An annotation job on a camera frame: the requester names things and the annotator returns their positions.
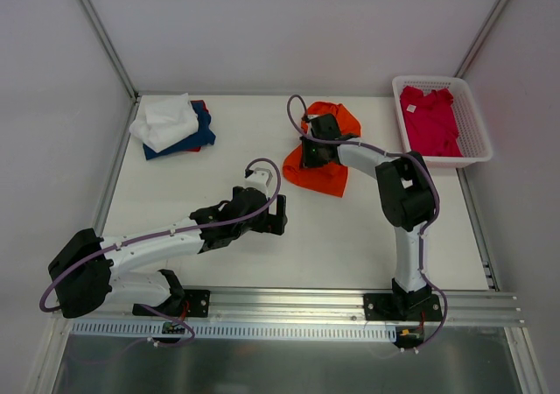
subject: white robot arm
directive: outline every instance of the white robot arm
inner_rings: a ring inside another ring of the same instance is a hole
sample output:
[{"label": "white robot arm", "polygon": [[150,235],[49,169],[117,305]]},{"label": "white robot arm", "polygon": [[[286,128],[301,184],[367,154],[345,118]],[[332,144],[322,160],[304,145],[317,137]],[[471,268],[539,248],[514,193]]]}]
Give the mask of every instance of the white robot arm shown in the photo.
[{"label": "white robot arm", "polygon": [[[248,171],[245,187],[234,187],[231,201],[198,209],[181,221],[148,233],[101,238],[93,229],[81,230],[48,268],[53,283],[58,282],[54,289],[62,314],[77,318],[101,305],[116,303],[134,305],[135,315],[151,315],[140,304],[166,315],[180,315],[186,296],[173,271],[134,270],[168,258],[226,247],[249,230],[282,235],[287,222],[283,195],[276,197],[275,215],[266,209],[242,219],[270,202],[271,179],[269,170]],[[73,264],[92,254],[95,258],[60,280]]]},{"label": "white robot arm", "polygon": [[421,270],[419,252],[426,252],[426,234],[422,230],[434,217],[436,201],[426,179],[429,173],[422,156],[412,151],[394,159],[382,151],[371,150],[354,135],[342,136],[332,114],[304,116],[304,120],[308,131],[301,137],[302,167],[321,167],[334,162],[376,179],[383,213],[395,227],[393,296],[389,302],[376,303],[376,312],[384,317],[406,320],[427,304],[432,306],[431,286],[423,276],[425,271]]}]

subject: white table surface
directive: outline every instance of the white table surface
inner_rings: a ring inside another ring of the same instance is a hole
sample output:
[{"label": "white table surface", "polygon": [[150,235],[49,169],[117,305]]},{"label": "white table surface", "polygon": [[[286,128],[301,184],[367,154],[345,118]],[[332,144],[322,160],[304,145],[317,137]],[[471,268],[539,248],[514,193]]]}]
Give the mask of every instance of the white table surface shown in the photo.
[{"label": "white table surface", "polygon": [[[144,105],[169,96],[150,95]],[[148,231],[230,199],[243,184],[246,164],[270,158],[281,168],[299,144],[286,117],[287,96],[192,96],[212,116],[214,146],[146,161],[130,138],[103,234]],[[365,141],[402,149],[392,98],[312,97],[343,103],[360,120]],[[294,115],[302,110],[293,103]],[[436,285],[486,290],[487,280],[454,169],[430,170],[441,214],[430,229],[427,264]],[[388,289],[396,266],[395,235],[385,219],[376,182],[351,170],[343,198],[315,193],[283,180],[288,225],[283,236],[248,232],[229,247],[144,267],[173,269],[183,285]]]}]

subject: folded white cloth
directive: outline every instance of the folded white cloth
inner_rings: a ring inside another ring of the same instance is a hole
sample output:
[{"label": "folded white cloth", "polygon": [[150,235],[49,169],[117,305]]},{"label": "folded white cloth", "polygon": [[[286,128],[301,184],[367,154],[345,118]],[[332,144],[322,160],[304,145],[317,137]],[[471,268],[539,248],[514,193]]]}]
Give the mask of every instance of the folded white cloth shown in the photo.
[{"label": "folded white cloth", "polygon": [[199,130],[198,116],[189,101],[189,94],[147,103],[145,111],[146,115],[137,116],[129,131],[156,153]]}]

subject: red garment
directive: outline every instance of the red garment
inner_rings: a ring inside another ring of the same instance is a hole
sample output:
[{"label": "red garment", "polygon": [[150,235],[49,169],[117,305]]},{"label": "red garment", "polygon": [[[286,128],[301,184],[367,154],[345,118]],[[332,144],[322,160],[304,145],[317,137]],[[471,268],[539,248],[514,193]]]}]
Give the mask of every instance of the red garment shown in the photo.
[{"label": "red garment", "polygon": [[[310,116],[333,114],[342,134],[353,133],[357,136],[361,134],[360,123],[341,103],[315,102],[308,108],[307,114]],[[303,120],[301,128],[307,132],[307,123],[304,123]],[[302,147],[300,145],[283,162],[282,172],[289,182],[320,193],[342,197],[348,180],[346,166],[331,162],[320,168],[304,169],[301,166],[301,158]]]},{"label": "red garment", "polygon": [[424,96],[407,86],[401,93],[410,148],[424,156],[463,157],[457,145],[459,129],[453,115],[453,95],[447,89],[432,90]]}]

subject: orange cloth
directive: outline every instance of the orange cloth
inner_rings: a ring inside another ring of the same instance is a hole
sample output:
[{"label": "orange cloth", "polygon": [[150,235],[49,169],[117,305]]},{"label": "orange cloth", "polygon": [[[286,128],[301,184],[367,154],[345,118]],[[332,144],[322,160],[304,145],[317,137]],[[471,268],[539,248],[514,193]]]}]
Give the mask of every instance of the orange cloth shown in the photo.
[{"label": "orange cloth", "polygon": [[[334,115],[342,134],[361,135],[360,123],[341,103],[315,102],[307,110],[309,116],[322,116],[324,114]],[[301,128],[307,132],[307,123],[303,120]],[[302,146],[300,145],[288,155],[282,167],[284,177],[296,186],[342,197],[347,186],[348,168],[330,162],[320,168],[304,169],[301,166],[302,154]]]}]

